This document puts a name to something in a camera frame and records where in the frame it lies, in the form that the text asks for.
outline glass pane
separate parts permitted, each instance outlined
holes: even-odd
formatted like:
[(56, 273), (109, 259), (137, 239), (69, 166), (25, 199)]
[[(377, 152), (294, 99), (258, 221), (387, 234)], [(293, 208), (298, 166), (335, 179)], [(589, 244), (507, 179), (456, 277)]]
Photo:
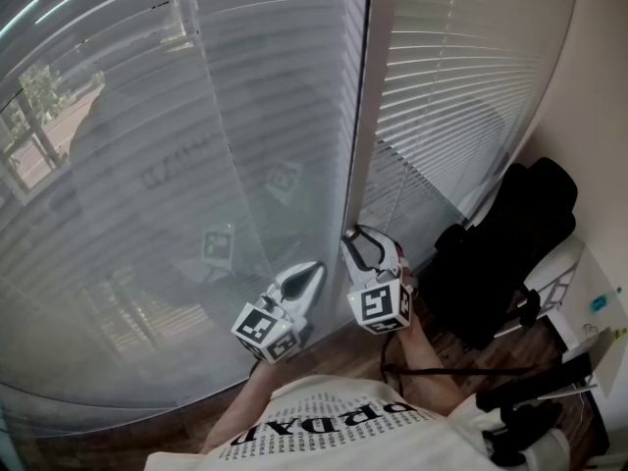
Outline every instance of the glass pane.
[(30, 134), (30, 126), (18, 103), (12, 100), (0, 112), (0, 146), (2, 151), (10, 153), (10, 147), (16, 139), (22, 139)]
[(12, 148), (8, 166), (28, 189), (41, 182), (53, 170), (50, 159), (34, 135)]
[(574, 0), (396, 0), (360, 221), (420, 267), (495, 183), (545, 92)]
[[(0, 23), (32, 0), (10, 1)], [(3, 178), (13, 428), (93, 430), (225, 389), (253, 363), (230, 333), (244, 303), (295, 263), (335, 272), (364, 4), (38, 0), (0, 35), (0, 105), (27, 101), (2, 141), (31, 121), (11, 155), (36, 138), (56, 159), (45, 180), (14, 167), (25, 189)]]

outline person's hand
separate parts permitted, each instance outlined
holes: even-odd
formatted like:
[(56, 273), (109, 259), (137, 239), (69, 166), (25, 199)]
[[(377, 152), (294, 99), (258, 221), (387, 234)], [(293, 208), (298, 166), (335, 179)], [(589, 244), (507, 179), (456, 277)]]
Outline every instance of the person's hand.
[(410, 312), (410, 326), (397, 330), (396, 335), (403, 344), (411, 344), (413, 341), (416, 341), (417, 336), (423, 335), (421, 322), (413, 310)]
[(268, 361), (261, 360), (253, 370), (248, 383), (253, 385), (262, 385), (266, 389), (276, 391), (281, 386), (285, 386), (295, 377), (294, 368), (289, 359), (270, 364)]

